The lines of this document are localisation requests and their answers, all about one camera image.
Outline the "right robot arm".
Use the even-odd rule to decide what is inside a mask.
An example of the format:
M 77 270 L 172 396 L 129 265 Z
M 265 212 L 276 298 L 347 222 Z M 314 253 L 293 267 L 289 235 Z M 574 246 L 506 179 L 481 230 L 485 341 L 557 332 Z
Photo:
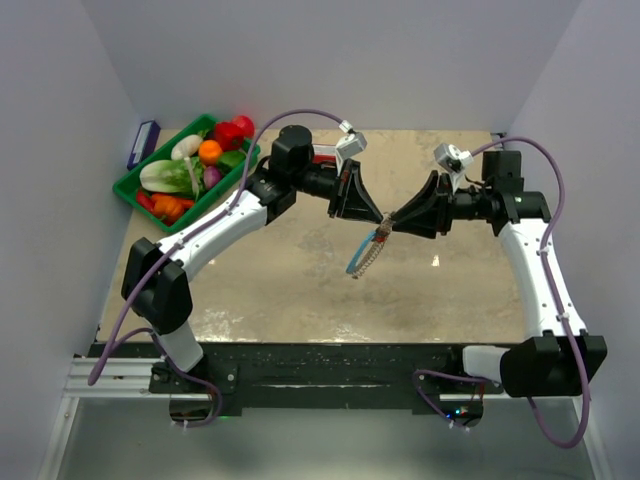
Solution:
M 527 191 L 518 151 L 483 155 L 479 187 L 460 185 L 473 159 L 468 151 L 441 144 L 434 151 L 442 173 L 432 172 L 422 189 L 392 216 L 393 229 L 425 238 L 446 234 L 456 220 L 490 224 L 510 262 L 524 308 L 525 339 L 510 348 L 468 345 L 445 369 L 448 386 L 469 392 L 481 378 L 511 397 L 577 396 L 607 355 L 592 336 L 566 288 L 548 228 L 544 195 Z

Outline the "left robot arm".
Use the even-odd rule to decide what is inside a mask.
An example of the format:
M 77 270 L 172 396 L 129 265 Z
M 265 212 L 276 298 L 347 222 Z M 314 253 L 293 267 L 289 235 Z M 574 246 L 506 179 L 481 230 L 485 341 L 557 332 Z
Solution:
M 244 189 L 184 230 L 157 243 L 142 238 L 131 247 L 122 296 L 150 324 L 183 391 L 196 392 L 207 380 L 204 353 L 188 323 L 190 281 L 236 241 L 284 214 L 300 193 L 326 200 L 332 218 L 381 222 L 354 158 L 366 145 L 362 133 L 349 130 L 335 146 L 334 161 L 317 162 L 311 132 L 286 126 Z

